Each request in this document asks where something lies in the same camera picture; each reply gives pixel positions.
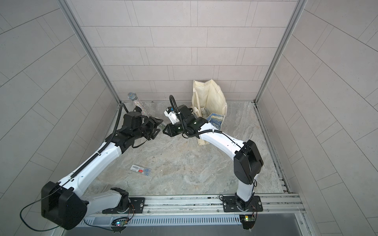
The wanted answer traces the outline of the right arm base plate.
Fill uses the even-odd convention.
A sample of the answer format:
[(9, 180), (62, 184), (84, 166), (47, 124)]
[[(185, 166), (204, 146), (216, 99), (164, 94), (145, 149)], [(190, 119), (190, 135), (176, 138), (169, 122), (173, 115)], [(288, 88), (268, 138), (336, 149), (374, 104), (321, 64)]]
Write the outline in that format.
[(253, 195), (248, 201), (243, 201), (239, 196), (219, 195), (224, 212), (262, 212), (263, 206), (259, 196)]

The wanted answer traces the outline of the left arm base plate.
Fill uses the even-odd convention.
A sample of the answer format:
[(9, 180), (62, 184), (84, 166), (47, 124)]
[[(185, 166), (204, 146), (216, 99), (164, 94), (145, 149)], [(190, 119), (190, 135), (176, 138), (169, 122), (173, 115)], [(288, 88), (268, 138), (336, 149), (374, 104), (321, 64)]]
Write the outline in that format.
[(125, 199), (121, 200), (121, 202), (115, 208), (108, 208), (102, 211), (103, 214), (139, 214), (143, 212), (144, 205), (145, 205), (145, 198), (143, 197), (131, 197), (128, 198), (126, 202)]

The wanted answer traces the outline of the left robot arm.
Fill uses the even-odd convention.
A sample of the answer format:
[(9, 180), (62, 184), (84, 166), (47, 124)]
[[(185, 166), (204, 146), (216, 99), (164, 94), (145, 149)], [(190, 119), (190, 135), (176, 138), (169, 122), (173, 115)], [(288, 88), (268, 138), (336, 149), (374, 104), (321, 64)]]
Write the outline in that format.
[(136, 148), (135, 141), (153, 140), (159, 133), (162, 119), (147, 117), (140, 112), (118, 114), (123, 120), (115, 127), (100, 148), (72, 173), (59, 182), (48, 182), (41, 190), (41, 215), (56, 225), (71, 230), (86, 216), (96, 212), (130, 213), (133, 211), (127, 191), (114, 187), (111, 190), (85, 197), (93, 180), (128, 148)]

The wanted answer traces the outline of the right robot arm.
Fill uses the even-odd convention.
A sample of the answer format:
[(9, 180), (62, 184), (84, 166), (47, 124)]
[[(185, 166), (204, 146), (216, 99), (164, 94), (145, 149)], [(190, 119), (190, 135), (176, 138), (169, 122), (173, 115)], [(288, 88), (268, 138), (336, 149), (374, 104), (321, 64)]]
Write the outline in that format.
[(186, 105), (168, 107), (164, 115), (171, 121), (163, 130), (164, 134), (170, 137), (184, 134), (188, 138), (204, 140), (231, 158), (234, 175), (239, 181), (236, 202), (240, 208), (246, 209), (253, 199), (257, 176), (263, 167), (263, 160), (255, 142), (243, 142), (227, 135), (207, 119), (196, 117), (193, 109)]

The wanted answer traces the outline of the clear case red white label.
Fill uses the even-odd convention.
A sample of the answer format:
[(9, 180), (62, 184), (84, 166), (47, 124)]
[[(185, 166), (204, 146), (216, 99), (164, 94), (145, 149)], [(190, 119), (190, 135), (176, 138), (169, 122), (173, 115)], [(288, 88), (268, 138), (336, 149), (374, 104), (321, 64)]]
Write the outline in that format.
[(152, 172), (152, 170), (150, 168), (138, 166), (138, 165), (135, 165), (135, 164), (133, 164), (131, 166), (130, 170), (133, 171), (133, 172), (136, 172), (136, 173), (140, 173), (140, 174), (145, 175), (145, 176), (149, 176)]

